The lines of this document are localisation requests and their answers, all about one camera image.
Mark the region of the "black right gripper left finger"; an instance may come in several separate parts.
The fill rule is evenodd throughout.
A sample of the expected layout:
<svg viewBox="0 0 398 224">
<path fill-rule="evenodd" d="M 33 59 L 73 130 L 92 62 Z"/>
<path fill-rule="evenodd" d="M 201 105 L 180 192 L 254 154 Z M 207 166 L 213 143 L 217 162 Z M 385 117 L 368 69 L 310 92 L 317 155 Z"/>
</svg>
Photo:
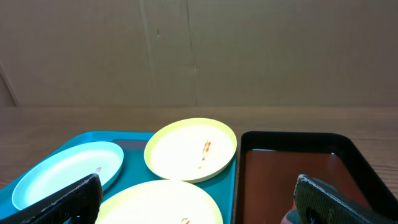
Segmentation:
<svg viewBox="0 0 398 224">
<path fill-rule="evenodd" d="M 1 220 L 1 224 L 94 224 L 103 200 L 98 174 L 90 174 Z"/>
</svg>

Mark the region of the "light blue plate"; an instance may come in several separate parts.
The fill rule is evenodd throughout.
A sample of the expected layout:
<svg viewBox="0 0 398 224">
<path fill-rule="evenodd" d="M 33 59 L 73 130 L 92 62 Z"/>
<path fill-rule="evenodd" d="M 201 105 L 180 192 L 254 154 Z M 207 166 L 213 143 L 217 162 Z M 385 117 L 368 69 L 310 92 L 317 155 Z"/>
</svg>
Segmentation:
<svg viewBox="0 0 398 224">
<path fill-rule="evenodd" d="M 28 171 L 12 193 L 12 204 L 23 210 L 89 174 L 97 174 L 106 190 L 119 175 L 123 160 L 122 148 L 112 142 L 96 141 L 70 147 Z"/>
</svg>

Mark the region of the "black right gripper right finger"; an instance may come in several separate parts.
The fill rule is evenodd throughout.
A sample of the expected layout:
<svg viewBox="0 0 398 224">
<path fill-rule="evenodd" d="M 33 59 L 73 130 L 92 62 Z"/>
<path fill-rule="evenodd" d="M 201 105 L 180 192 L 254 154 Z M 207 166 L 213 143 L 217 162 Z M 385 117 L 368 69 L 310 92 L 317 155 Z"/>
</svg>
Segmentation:
<svg viewBox="0 0 398 224">
<path fill-rule="evenodd" d="M 302 224 L 397 224 L 339 193 L 326 182 L 300 174 L 294 202 Z"/>
</svg>

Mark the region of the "pink cleaning sponge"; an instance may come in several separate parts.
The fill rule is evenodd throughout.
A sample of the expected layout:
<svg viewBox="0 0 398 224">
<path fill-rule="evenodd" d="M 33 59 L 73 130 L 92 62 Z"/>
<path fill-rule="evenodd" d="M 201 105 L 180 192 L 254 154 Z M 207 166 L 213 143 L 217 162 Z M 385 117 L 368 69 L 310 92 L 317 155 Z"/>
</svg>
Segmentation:
<svg viewBox="0 0 398 224">
<path fill-rule="evenodd" d="M 285 214 L 280 224 L 301 224 L 300 215 L 295 204 L 292 208 Z"/>
</svg>

